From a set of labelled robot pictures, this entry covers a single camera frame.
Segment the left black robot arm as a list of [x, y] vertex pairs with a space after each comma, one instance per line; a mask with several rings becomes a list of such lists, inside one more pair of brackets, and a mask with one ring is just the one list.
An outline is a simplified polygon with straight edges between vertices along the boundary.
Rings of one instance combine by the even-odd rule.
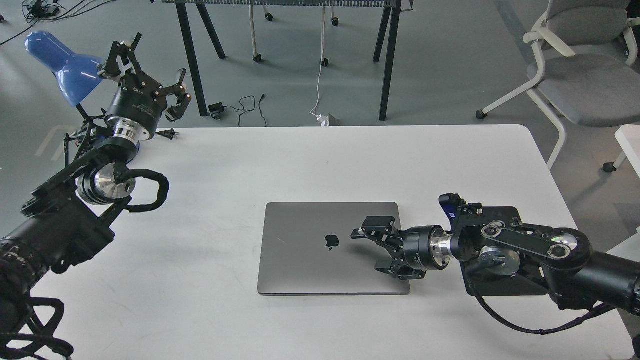
[[129, 169], [141, 141], [152, 139], [162, 116], [179, 120], [192, 97], [180, 69], [177, 83], [165, 87], [142, 71], [132, 43], [115, 41], [105, 61], [77, 54], [50, 32], [30, 33], [27, 52], [55, 75], [67, 102], [80, 108], [102, 80], [118, 84], [112, 104], [95, 124], [85, 116], [73, 162], [32, 192], [22, 207], [26, 221], [1, 240], [1, 358], [37, 358], [48, 347], [69, 360], [73, 346], [55, 337], [64, 303], [34, 297], [31, 290], [48, 271], [64, 273], [91, 260], [112, 243], [111, 225], [123, 212], [150, 212], [167, 200], [170, 184], [162, 174]]

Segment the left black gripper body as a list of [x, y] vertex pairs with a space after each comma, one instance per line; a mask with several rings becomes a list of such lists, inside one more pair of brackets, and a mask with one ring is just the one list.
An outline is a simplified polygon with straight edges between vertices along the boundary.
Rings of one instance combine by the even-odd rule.
[[167, 109], [167, 101], [156, 98], [161, 87], [146, 73], [126, 73], [121, 77], [104, 118], [115, 138], [141, 142], [154, 137], [162, 113]]

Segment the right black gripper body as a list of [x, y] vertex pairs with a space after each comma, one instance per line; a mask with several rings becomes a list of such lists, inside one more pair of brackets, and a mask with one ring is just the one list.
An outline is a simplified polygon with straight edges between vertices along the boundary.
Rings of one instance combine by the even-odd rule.
[[443, 271], [453, 257], [451, 237], [439, 225], [412, 227], [398, 232], [402, 240], [403, 260], [418, 271]]

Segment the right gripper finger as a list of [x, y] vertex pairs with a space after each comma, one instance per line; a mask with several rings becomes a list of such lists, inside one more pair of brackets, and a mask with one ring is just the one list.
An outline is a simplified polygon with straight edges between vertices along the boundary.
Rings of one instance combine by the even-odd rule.
[[375, 270], [402, 281], [422, 280], [426, 276], [425, 269], [414, 269], [392, 258], [377, 260]]
[[359, 228], [352, 230], [351, 239], [368, 239], [387, 251], [400, 252], [403, 240], [393, 216], [367, 216]]

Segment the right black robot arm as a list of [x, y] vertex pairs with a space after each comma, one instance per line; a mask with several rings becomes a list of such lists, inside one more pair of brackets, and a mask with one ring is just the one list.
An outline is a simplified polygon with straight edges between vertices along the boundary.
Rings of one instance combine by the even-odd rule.
[[[468, 203], [457, 193], [439, 196], [450, 230], [428, 225], [398, 230], [393, 216], [368, 216], [352, 239], [368, 239], [390, 255], [375, 265], [398, 280], [418, 280], [429, 270], [443, 271], [451, 259], [461, 265], [469, 295], [496, 321], [512, 330], [548, 335], [569, 330], [614, 309], [639, 314], [639, 264], [594, 251], [587, 235], [521, 221], [512, 206]], [[524, 280], [550, 296], [560, 310], [586, 314], [551, 329], [528, 329], [496, 313], [478, 290], [506, 280]]]

